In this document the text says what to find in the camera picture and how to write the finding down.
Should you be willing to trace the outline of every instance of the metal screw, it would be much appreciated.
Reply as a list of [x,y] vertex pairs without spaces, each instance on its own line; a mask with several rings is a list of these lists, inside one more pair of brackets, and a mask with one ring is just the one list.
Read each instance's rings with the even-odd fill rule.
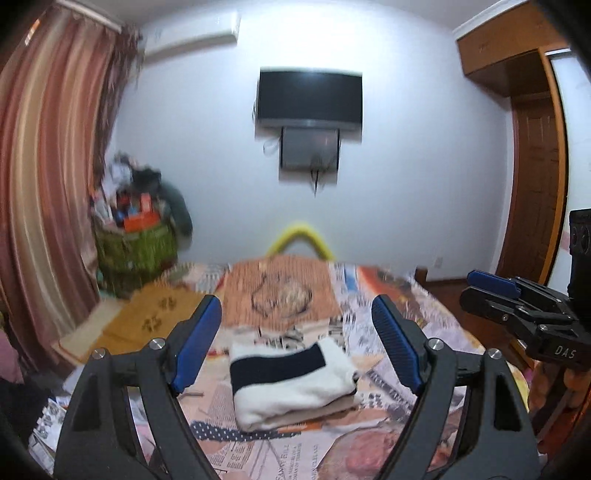
[[427,345],[431,350],[438,351],[443,348],[443,345],[445,345],[445,343],[443,343],[443,340],[440,340],[439,338],[431,338],[427,342]]
[[498,360],[499,358],[501,358],[503,356],[503,354],[501,353],[501,351],[498,348],[489,348],[486,351],[486,353],[488,353],[488,356],[494,360]]
[[105,350],[104,348],[96,348],[95,350],[92,351],[92,358],[94,358],[95,360],[100,360],[106,354],[107,354],[107,350]]
[[166,345],[166,340],[163,338],[152,338],[150,340],[150,348],[152,350],[160,350],[164,348],[164,345]]

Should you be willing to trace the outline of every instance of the blue gripper pad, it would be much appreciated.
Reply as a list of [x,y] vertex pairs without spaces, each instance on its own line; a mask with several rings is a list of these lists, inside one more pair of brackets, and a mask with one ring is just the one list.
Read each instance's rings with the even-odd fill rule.
[[[398,313],[402,321],[410,322],[410,320],[403,319],[398,310],[396,313]],[[420,357],[394,315],[391,307],[389,308],[386,305],[382,296],[374,298],[371,306],[372,321],[380,340],[384,344],[390,362],[392,362],[400,383],[410,388],[415,395],[419,395],[424,387],[424,381],[421,378]],[[420,342],[420,348],[424,349],[424,341],[427,338],[423,335],[418,325],[414,322],[410,323],[413,324],[412,327],[418,329],[420,333],[419,337],[422,335],[424,338]]]
[[501,297],[517,300],[521,297],[521,290],[511,280],[497,277],[490,273],[473,270],[467,277],[468,285],[489,291]]
[[176,393],[195,383],[221,322],[222,304],[217,297],[212,297],[178,354],[177,374],[170,384]]

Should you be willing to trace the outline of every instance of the camera housing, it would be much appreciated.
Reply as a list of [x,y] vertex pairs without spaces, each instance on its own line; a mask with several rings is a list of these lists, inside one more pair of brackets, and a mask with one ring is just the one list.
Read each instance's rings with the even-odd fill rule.
[[573,310],[591,328],[591,209],[573,210],[570,222],[569,297]]

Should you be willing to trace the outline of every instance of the black stripe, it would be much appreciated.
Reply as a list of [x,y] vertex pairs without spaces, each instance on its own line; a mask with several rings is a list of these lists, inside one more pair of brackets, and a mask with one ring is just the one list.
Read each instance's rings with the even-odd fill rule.
[[284,356],[249,356],[230,364],[232,394],[242,387],[256,384],[271,384],[302,377],[319,368],[326,361],[317,343],[306,350]]

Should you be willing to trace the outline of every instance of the green basket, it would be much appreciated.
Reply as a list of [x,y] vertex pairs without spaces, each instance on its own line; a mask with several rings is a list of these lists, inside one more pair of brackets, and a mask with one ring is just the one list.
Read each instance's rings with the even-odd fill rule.
[[95,239],[103,287],[119,298],[131,297],[177,262],[177,242],[166,223],[134,233],[95,226]]

